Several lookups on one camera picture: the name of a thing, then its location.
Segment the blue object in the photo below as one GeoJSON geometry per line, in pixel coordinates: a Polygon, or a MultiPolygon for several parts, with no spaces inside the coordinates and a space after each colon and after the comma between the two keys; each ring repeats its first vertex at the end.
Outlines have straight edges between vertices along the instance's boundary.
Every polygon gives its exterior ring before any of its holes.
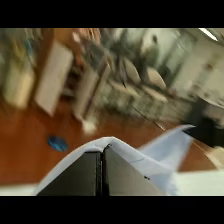
{"type": "Polygon", "coordinates": [[[68,149],[68,144],[63,138],[57,136],[50,136],[48,138],[48,144],[59,152],[64,152],[68,149]]]}

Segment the person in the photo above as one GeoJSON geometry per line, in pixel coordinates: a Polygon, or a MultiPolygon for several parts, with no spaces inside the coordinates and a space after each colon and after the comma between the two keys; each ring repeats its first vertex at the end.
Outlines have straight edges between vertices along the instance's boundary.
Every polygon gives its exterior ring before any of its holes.
{"type": "Polygon", "coordinates": [[[142,81],[148,82],[147,68],[155,68],[159,57],[159,44],[156,35],[152,36],[153,45],[149,46],[142,54],[139,55],[136,68],[142,81]]]}

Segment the fluorescent light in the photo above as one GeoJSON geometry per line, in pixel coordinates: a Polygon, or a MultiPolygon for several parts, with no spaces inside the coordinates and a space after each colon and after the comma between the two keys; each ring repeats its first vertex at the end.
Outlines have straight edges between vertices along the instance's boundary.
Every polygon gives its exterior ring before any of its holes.
{"type": "Polygon", "coordinates": [[[211,39],[218,41],[217,38],[214,35],[212,35],[207,29],[205,28],[198,28],[198,29],[201,30],[203,33],[205,33],[207,36],[209,36],[211,39]]]}

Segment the white wall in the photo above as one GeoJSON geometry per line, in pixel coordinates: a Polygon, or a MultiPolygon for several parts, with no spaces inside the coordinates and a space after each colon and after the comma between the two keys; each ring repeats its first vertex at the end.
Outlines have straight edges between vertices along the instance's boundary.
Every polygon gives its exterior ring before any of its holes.
{"type": "Polygon", "coordinates": [[[194,33],[198,41],[190,53],[172,87],[178,92],[184,92],[193,83],[202,71],[202,66],[214,54],[219,54],[220,59],[215,69],[209,75],[204,90],[217,90],[224,97],[224,47],[205,38],[200,31],[194,33]]]}

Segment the white cloth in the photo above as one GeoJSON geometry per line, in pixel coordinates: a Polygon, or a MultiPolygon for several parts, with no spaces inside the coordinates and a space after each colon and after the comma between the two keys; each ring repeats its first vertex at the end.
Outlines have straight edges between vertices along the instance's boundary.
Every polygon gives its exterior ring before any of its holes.
{"type": "Polygon", "coordinates": [[[103,152],[108,144],[142,175],[149,177],[150,181],[160,190],[169,195],[174,195],[174,188],[171,185],[172,175],[185,157],[193,140],[192,137],[182,131],[190,127],[192,125],[183,125],[168,131],[154,141],[142,146],[140,150],[136,150],[115,137],[103,137],[88,142],[60,161],[40,182],[34,191],[34,195],[43,190],[83,153],[87,151],[103,152]]]}

